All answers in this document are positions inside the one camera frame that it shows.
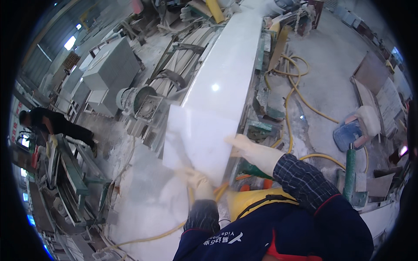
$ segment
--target white marble slab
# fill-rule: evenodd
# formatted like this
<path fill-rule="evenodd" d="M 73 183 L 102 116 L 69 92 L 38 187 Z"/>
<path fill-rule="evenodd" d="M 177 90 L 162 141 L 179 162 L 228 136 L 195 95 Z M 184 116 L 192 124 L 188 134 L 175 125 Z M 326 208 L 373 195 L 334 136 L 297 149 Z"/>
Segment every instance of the white marble slab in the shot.
<path fill-rule="evenodd" d="M 263 19 L 255 10 L 234 14 L 215 42 L 182 107 L 213 111 L 219 117 L 241 117 L 254 74 Z"/>
<path fill-rule="evenodd" d="M 206 174 L 214 186 L 222 183 L 232 146 L 224 137 L 237 132 L 238 122 L 176 105 L 170 106 L 163 165 L 192 167 Z"/>
<path fill-rule="evenodd" d="M 192 166 L 221 185 L 231 146 L 251 84 L 263 18 L 258 0 L 244 0 L 242 13 L 229 20 L 184 98 L 171 106 L 163 164 Z"/>

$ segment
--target black pants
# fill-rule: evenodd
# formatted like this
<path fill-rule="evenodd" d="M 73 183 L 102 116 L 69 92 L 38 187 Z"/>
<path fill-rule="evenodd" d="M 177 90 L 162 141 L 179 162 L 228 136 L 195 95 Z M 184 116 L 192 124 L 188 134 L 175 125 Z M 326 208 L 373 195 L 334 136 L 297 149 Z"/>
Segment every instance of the black pants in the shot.
<path fill-rule="evenodd" d="M 70 136 L 73 139 L 79 139 L 93 148 L 94 141 L 92 139 L 93 133 L 88 129 L 81 127 L 69 121 L 65 122 L 65 127 L 62 129 L 62 134 Z"/>

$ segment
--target corrugated metal wall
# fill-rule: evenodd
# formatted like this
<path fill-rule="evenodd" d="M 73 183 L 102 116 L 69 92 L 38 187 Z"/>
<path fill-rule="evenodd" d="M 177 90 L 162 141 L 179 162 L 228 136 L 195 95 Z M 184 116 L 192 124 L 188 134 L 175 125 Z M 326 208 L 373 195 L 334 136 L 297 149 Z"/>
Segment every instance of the corrugated metal wall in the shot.
<path fill-rule="evenodd" d="M 58 5 L 62 5 L 62 8 L 68 2 L 70 2 L 70 0 L 64 0 Z M 58 53 L 62 50 L 62 48 L 64 48 L 64 44 L 77 32 L 76 25 L 80 23 L 80 15 L 96 2 L 98 2 L 98 0 L 80 0 L 51 26 L 46 35 L 39 42 L 39 45 L 51 58 L 51 60 L 56 58 Z M 97 8 L 89 12 L 88 18 L 97 18 L 102 11 L 100 10 L 101 6 L 104 5 L 101 3 L 97 6 Z M 35 36 L 59 10 L 60 8 L 53 8 L 49 13 L 45 14 L 42 21 L 39 22 L 35 29 L 37 32 Z M 47 73 L 50 66 L 51 62 L 47 59 L 47 57 L 39 48 L 35 48 L 29 57 L 28 62 L 23 67 L 23 72 L 35 85 L 39 86 L 42 78 Z"/>

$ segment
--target work glove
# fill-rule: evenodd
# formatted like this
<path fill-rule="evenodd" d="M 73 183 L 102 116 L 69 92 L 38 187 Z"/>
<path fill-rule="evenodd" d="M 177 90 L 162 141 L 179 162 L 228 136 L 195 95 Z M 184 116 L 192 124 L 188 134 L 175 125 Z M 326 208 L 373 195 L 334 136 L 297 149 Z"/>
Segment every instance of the work glove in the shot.
<path fill-rule="evenodd" d="M 51 135 L 51 141 L 54 147 L 58 146 L 58 140 L 56 140 L 55 134 Z"/>
<path fill-rule="evenodd" d="M 277 161 L 284 155 L 284 152 L 254 143 L 242 134 L 226 137 L 224 141 L 233 145 L 231 157 L 243 157 L 271 177 Z"/>
<path fill-rule="evenodd" d="M 204 174 L 188 167 L 176 170 L 175 174 L 186 183 L 187 186 L 194 189 L 194 197 L 196 200 L 215 200 L 212 185 Z"/>
<path fill-rule="evenodd" d="M 49 154 L 51 153 L 51 145 L 49 142 L 46 142 L 46 156 L 49 158 Z"/>

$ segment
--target plaid sleeve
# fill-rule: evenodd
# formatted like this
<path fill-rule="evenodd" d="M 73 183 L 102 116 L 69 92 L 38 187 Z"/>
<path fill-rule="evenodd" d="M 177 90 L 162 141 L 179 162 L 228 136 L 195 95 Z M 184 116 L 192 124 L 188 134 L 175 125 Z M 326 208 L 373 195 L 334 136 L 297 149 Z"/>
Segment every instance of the plaid sleeve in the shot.
<path fill-rule="evenodd" d="M 215 234 L 220 230 L 218 220 L 219 213 L 215 201 L 208 199 L 196 200 L 184 224 L 184 231 L 197 228 L 208 230 Z"/>
<path fill-rule="evenodd" d="M 327 199 L 339 194 L 338 189 L 327 181 L 317 168 L 298 160 L 292 154 L 285 154 L 279 159 L 273 171 L 273 178 L 301 207 L 312 214 Z"/>

